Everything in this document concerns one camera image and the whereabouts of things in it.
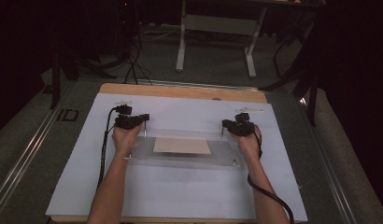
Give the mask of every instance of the black wire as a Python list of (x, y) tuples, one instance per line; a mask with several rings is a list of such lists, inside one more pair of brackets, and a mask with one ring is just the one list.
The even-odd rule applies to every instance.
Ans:
[(101, 170), (99, 172), (99, 178), (98, 178), (98, 185), (97, 185), (97, 188), (99, 187), (99, 185), (101, 184), (102, 182), (102, 179), (104, 178), (104, 171), (105, 171), (105, 159), (106, 159), (106, 142), (107, 142), (107, 136), (110, 132), (110, 130), (112, 130), (112, 128), (110, 128), (109, 130), (109, 122), (110, 122), (110, 116), (112, 115), (112, 112), (115, 110), (115, 108), (112, 108), (109, 112), (109, 115), (107, 116), (107, 122), (106, 122), (106, 129), (105, 129), (105, 133), (104, 133), (104, 142), (102, 144), (102, 152), (101, 152)]
[(137, 60), (135, 60), (135, 63), (136, 63), (136, 66), (138, 66), (139, 71), (142, 73), (143, 77), (144, 77), (145, 79), (148, 80), (148, 82), (150, 83), (150, 85), (153, 85), (153, 83), (151, 83), (150, 78), (149, 78), (150, 75), (151, 75), (151, 72), (150, 72), (147, 68), (142, 67), (142, 66), (138, 63)]
[[(262, 133), (261, 133), (261, 130), (259, 129), (258, 125), (254, 124), (253, 126), (255, 126), (259, 130), (259, 133), (261, 134), (261, 138), (262, 138)], [(258, 141), (258, 145), (259, 145), (259, 158), (261, 158), (262, 154), (263, 154), (263, 151), (262, 151), (262, 139), (258, 137), (258, 135), (255, 133), (255, 130), (253, 130), (253, 135), (255, 135), (256, 141)]]
[(266, 190), (266, 189), (262, 189), (261, 187), (255, 185), (252, 180), (250, 179), (250, 176), (248, 175), (248, 183), (251, 187), (253, 187), (254, 189), (256, 189), (257, 191), (261, 192), (262, 194), (268, 196), (269, 198), (273, 199), (274, 201), (278, 202), (279, 204), (281, 204), (288, 212), (288, 215), (290, 217), (290, 224), (293, 224), (294, 223), (294, 219), (293, 219), (293, 212), (291, 211), (290, 207), (284, 202), (282, 201), (282, 199), (280, 199), (278, 196), (276, 196), (274, 193)]
[(134, 70), (134, 65), (135, 65), (135, 63), (136, 63), (136, 60), (139, 58), (139, 47), (134, 43), (134, 42), (132, 42), (132, 45), (134, 46), (134, 47), (136, 47), (136, 49), (137, 49), (137, 54), (136, 54), (136, 57), (135, 57), (135, 60), (133, 61), (132, 59), (131, 59), (131, 54), (130, 54), (130, 62), (131, 62), (131, 67), (128, 69), (128, 72), (127, 72), (127, 75), (125, 76), (125, 79), (124, 79), (124, 84), (126, 84), (127, 83), (127, 79), (128, 79), (128, 76), (130, 76), (130, 72), (131, 72), (131, 70), (133, 70), (133, 73), (134, 73), (134, 78), (135, 78), (135, 82), (136, 82), (136, 85), (138, 84), (138, 81), (136, 80), (136, 76), (135, 76), (135, 70)]

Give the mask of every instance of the left hand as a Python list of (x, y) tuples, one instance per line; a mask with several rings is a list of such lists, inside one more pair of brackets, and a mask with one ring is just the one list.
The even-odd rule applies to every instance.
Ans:
[(131, 130), (125, 130), (115, 127), (112, 134), (113, 142), (116, 147), (116, 155), (120, 157), (127, 157), (130, 154), (131, 147), (133, 146), (142, 124), (134, 127)]

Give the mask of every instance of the white paper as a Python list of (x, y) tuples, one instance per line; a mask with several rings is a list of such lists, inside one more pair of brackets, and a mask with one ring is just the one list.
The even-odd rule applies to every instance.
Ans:
[[(147, 129), (221, 133), (223, 119), (234, 120), (240, 108), (254, 108), (250, 121), (259, 125), (262, 165), (278, 197), (291, 208), (297, 221), (307, 221), (305, 207), (269, 104), (196, 100), (120, 94), (97, 94), (72, 155), (52, 195), (48, 216), (87, 216), (98, 182), (101, 145), (109, 110), (116, 102), (132, 101), (133, 115), (150, 114)], [(116, 118), (113, 113), (111, 124)], [(231, 147), (237, 149), (232, 137)], [(115, 152), (107, 141), (106, 170)], [(255, 219), (248, 170), (130, 160), (127, 168), (123, 217)]]

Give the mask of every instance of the right hand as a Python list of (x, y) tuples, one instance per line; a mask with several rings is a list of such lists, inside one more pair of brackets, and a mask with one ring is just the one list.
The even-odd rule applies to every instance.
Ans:
[[(259, 140), (262, 141), (262, 133), (257, 126), (255, 126), (255, 133)], [(248, 136), (232, 136), (238, 140), (238, 148), (244, 155), (244, 159), (247, 163), (252, 161), (259, 161), (260, 146), (254, 134)]]

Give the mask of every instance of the white table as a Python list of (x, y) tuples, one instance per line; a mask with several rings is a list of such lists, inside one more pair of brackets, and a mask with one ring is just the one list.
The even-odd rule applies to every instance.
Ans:
[[(207, 100), (239, 96), (248, 102)], [(234, 119), (237, 108), (263, 110), (249, 113), (251, 121), (258, 123), (262, 130), (262, 165), (277, 195), (291, 207), (295, 220), (307, 220), (273, 109), (269, 104), (252, 103), (265, 102), (261, 92), (119, 84), (104, 85), (95, 98), (50, 201), (46, 214), (53, 220), (86, 220), (99, 176), (107, 114), (119, 101), (131, 101), (133, 115), (150, 113), (148, 129), (207, 133), (219, 133), (220, 121)], [(106, 168), (113, 153), (113, 142), (109, 140)], [(247, 183), (247, 174), (243, 162), (240, 167), (233, 167), (130, 160), (122, 221), (253, 222), (252, 189)]]

